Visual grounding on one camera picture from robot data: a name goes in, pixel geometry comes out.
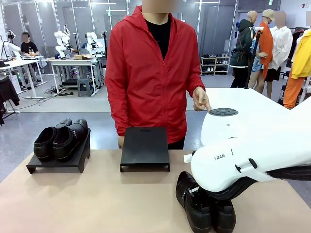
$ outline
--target hand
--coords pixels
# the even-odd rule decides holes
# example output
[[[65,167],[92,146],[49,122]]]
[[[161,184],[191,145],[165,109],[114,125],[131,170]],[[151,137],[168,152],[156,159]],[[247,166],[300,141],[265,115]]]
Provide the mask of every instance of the hand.
[[[258,53],[258,57],[267,58],[268,54],[266,54],[265,52],[260,52],[260,53]]]
[[[202,87],[199,86],[194,90],[192,98],[194,102],[193,108],[195,111],[203,111],[205,108],[208,111],[212,109],[209,104],[208,96]]]
[[[124,137],[118,136],[118,146],[119,146],[119,149],[123,149],[123,144],[124,144]]]

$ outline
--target blue floor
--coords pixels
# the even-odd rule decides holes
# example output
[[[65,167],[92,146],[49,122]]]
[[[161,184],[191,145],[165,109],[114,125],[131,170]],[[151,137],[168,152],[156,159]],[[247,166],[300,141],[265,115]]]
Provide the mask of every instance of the blue floor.
[[[200,147],[202,122],[206,112],[187,112],[186,150]],[[45,127],[65,118],[73,121],[84,117],[91,128],[91,149],[117,149],[117,134],[110,113],[21,113],[18,121],[5,121],[0,126],[0,182],[30,153],[33,143]],[[292,187],[311,207],[311,182],[290,181]]]

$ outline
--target beige cap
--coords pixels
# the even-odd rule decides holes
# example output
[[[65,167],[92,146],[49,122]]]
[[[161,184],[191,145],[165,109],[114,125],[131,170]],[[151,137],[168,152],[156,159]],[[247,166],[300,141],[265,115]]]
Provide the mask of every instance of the beige cap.
[[[272,21],[274,21],[274,10],[271,10],[271,9],[264,10],[262,12],[262,16],[267,17],[267,18],[271,19]]]

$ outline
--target dark green jacket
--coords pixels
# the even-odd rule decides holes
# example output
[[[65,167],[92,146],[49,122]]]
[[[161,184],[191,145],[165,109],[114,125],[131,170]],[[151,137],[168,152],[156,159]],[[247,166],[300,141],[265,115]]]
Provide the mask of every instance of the dark green jacket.
[[[234,49],[230,65],[235,67],[248,66],[248,59],[251,58],[251,46],[255,31],[253,29],[254,24],[246,19],[242,19],[239,25],[239,37],[237,46]]]

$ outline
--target shoe rack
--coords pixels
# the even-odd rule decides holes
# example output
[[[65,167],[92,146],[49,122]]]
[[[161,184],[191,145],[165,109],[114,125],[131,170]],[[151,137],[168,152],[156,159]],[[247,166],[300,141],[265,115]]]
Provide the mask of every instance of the shoe rack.
[[[201,57],[201,75],[228,74],[230,57]]]

